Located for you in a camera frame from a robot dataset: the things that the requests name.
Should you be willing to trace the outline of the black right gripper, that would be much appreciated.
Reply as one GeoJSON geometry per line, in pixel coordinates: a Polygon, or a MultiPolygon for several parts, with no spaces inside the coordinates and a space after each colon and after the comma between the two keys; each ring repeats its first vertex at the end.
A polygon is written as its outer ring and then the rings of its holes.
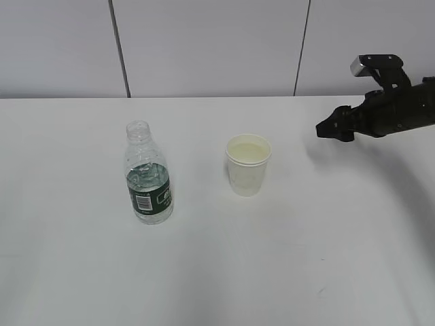
{"type": "Polygon", "coordinates": [[[381,87],[368,92],[357,107],[337,107],[315,127],[323,139],[354,141],[355,133],[374,138],[434,125],[434,77],[412,85],[401,69],[370,75],[381,87]]]}

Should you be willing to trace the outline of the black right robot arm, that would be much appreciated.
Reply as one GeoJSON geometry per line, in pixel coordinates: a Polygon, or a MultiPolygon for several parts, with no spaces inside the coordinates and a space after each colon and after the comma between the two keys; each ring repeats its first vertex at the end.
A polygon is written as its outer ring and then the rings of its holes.
{"type": "Polygon", "coordinates": [[[359,55],[351,64],[356,77],[371,76],[381,87],[364,95],[357,107],[337,107],[316,125],[319,138],[352,142],[354,134],[374,138],[434,125],[434,78],[412,85],[403,61],[393,54],[359,55]]]}

